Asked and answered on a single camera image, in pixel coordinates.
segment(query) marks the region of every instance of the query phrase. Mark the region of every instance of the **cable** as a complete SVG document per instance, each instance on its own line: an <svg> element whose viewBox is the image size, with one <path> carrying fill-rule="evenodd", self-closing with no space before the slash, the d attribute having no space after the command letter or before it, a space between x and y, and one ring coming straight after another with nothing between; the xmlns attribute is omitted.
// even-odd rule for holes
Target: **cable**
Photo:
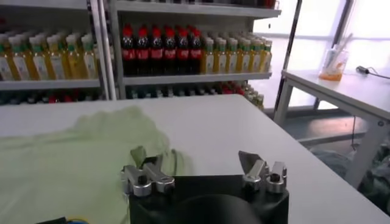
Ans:
<svg viewBox="0 0 390 224"><path fill-rule="evenodd" d="M353 117L353 126L352 126L352 148L353 148L353 151L356 151L355 149L355 143L354 143L354 140L355 140L355 122L356 122L356 116Z"/></svg>

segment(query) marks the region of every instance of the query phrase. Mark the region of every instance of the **bottle label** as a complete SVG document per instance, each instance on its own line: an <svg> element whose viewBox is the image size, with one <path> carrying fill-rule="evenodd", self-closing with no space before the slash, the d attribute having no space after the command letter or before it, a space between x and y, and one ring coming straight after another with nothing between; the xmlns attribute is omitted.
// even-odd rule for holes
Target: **bottle label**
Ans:
<svg viewBox="0 0 390 224"><path fill-rule="evenodd" d="M98 72L96 70L95 61L92 55L84 55L85 67L87 68L88 78L96 79Z"/></svg>
<svg viewBox="0 0 390 224"><path fill-rule="evenodd" d="M135 50L134 49L123 49L122 58L124 60L133 60L135 59Z"/></svg>
<svg viewBox="0 0 390 224"><path fill-rule="evenodd" d="M234 73L237 66L237 55L231 55L229 58L229 73Z"/></svg>
<svg viewBox="0 0 390 224"><path fill-rule="evenodd" d="M49 79L48 69L44 63L44 58L42 56L36 56L33 58L35 67L37 69L38 75L41 80Z"/></svg>
<svg viewBox="0 0 390 224"><path fill-rule="evenodd" d="M202 51L200 49L198 50L191 50L190 56L192 59L200 59L202 56Z"/></svg>
<svg viewBox="0 0 390 224"><path fill-rule="evenodd" d="M188 59L189 50L178 49L177 50L177 58L180 60Z"/></svg>
<svg viewBox="0 0 390 224"><path fill-rule="evenodd" d="M214 55L206 56L206 74L212 74L214 68Z"/></svg>
<svg viewBox="0 0 390 224"><path fill-rule="evenodd" d="M163 58L163 49L152 49L151 50L151 57L153 59L161 59L161 58Z"/></svg>
<svg viewBox="0 0 390 224"><path fill-rule="evenodd" d="M4 81L13 80L10 66L8 65L7 59L4 57L0 58L0 74Z"/></svg>
<svg viewBox="0 0 390 224"><path fill-rule="evenodd" d="M62 60L59 56L52 56L50 58L51 65L53 66L56 79L65 79L65 71L62 67Z"/></svg>
<svg viewBox="0 0 390 224"><path fill-rule="evenodd" d="M147 49L136 50L136 57L141 60L149 58L149 51Z"/></svg>
<svg viewBox="0 0 390 224"><path fill-rule="evenodd" d="M225 73L225 71L226 71L226 55L220 55L218 73Z"/></svg>
<svg viewBox="0 0 390 224"><path fill-rule="evenodd" d="M243 72L249 72L249 55L243 56Z"/></svg>
<svg viewBox="0 0 390 224"><path fill-rule="evenodd" d="M13 62L19 72L21 80L30 80L29 70L23 57L14 57Z"/></svg>
<svg viewBox="0 0 390 224"><path fill-rule="evenodd" d="M252 72L258 72L260 70L260 55L255 55L253 57L253 62Z"/></svg>
<svg viewBox="0 0 390 224"><path fill-rule="evenodd" d="M164 51L164 57L166 59L175 59L176 58L176 50L175 49L165 50Z"/></svg>

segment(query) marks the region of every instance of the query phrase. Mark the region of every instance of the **red bottle cap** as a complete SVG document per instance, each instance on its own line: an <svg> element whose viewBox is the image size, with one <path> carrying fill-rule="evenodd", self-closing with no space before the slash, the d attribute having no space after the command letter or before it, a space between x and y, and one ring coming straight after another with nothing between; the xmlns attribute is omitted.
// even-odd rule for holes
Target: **red bottle cap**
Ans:
<svg viewBox="0 0 390 224"><path fill-rule="evenodd" d="M175 32L173 32L172 29L166 30L166 36L167 37L174 37L174 35L175 35Z"/></svg>
<svg viewBox="0 0 390 224"><path fill-rule="evenodd" d="M187 31L186 30L181 30L179 32L179 34L180 34L181 37L187 37Z"/></svg>
<svg viewBox="0 0 390 224"><path fill-rule="evenodd" d="M158 28L156 29L153 29L153 37L160 37L161 36L161 32Z"/></svg>
<svg viewBox="0 0 390 224"><path fill-rule="evenodd" d="M147 30L145 28L141 28L139 31L138 31L138 36L140 37L146 37L147 35Z"/></svg>

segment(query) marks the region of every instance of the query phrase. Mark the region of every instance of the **juice bottle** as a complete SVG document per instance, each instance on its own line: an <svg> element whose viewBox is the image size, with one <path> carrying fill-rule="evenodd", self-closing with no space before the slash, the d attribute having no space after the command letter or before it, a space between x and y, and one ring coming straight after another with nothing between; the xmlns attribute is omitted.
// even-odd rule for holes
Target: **juice bottle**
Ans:
<svg viewBox="0 0 390 224"><path fill-rule="evenodd" d="M60 37L57 35L47 38L55 79L71 79L68 57L61 50L59 40Z"/></svg>
<svg viewBox="0 0 390 224"><path fill-rule="evenodd" d="M218 51L214 54L214 73L222 74L226 71L226 40L218 40Z"/></svg>
<svg viewBox="0 0 390 224"><path fill-rule="evenodd" d="M235 73L237 67L237 40L229 38L227 59L226 59L226 73Z"/></svg>
<svg viewBox="0 0 390 224"><path fill-rule="evenodd" d="M171 28L165 30L164 40L164 74L176 73L176 41L175 33Z"/></svg>
<svg viewBox="0 0 390 224"><path fill-rule="evenodd" d="M84 63L87 69L89 79L97 79L98 76L98 64L95 54L93 52L93 40L92 35L88 34L81 38L84 48Z"/></svg>
<svg viewBox="0 0 390 224"><path fill-rule="evenodd" d="M11 53L5 51L5 42L9 44L7 36L0 35L0 75L4 81L20 80Z"/></svg>
<svg viewBox="0 0 390 224"><path fill-rule="evenodd" d="M250 41L247 39L241 39L241 52L238 53L237 59L237 72L249 72L249 46Z"/></svg>
<svg viewBox="0 0 390 224"><path fill-rule="evenodd" d="M25 50L21 36L10 37L9 41L13 51L13 62L18 70L21 80L39 80L34 61L30 53Z"/></svg>
<svg viewBox="0 0 390 224"><path fill-rule="evenodd" d="M260 40L253 39L251 41L252 48L250 50L250 59L249 59L249 72L259 72L260 71Z"/></svg>
<svg viewBox="0 0 390 224"><path fill-rule="evenodd" d="M261 62L260 62L260 72L268 72L270 65L271 65L271 47L272 47L272 41L266 40L264 45L264 50L261 54Z"/></svg>
<svg viewBox="0 0 390 224"><path fill-rule="evenodd" d="M205 49L202 56L202 74L211 74L214 70L214 53L213 53L214 41L211 38L205 39Z"/></svg>
<svg viewBox="0 0 390 224"><path fill-rule="evenodd" d="M66 37L68 43L68 60L73 79L87 79L87 71L85 69L83 55L76 49L76 37L69 35Z"/></svg>
<svg viewBox="0 0 390 224"><path fill-rule="evenodd" d="M42 39L43 36L30 37L34 55L33 61L37 69L40 80L55 80L53 67L51 66L50 58L47 52L43 52Z"/></svg>

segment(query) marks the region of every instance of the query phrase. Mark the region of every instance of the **table leg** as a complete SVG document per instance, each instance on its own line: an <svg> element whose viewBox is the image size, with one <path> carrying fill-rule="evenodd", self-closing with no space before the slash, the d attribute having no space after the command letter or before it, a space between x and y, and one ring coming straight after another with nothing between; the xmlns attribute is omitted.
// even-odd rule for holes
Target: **table leg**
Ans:
<svg viewBox="0 0 390 224"><path fill-rule="evenodd" d="M287 82L287 79L285 79L283 83L282 93L280 94L279 104L274 115L274 122L279 126L281 126L282 123L285 121L292 90L293 87Z"/></svg>
<svg viewBox="0 0 390 224"><path fill-rule="evenodd" d="M345 178L346 182L354 188L359 186L367 170L371 168L372 160L388 134L389 128L388 122L374 121L364 135Z"/></svg>

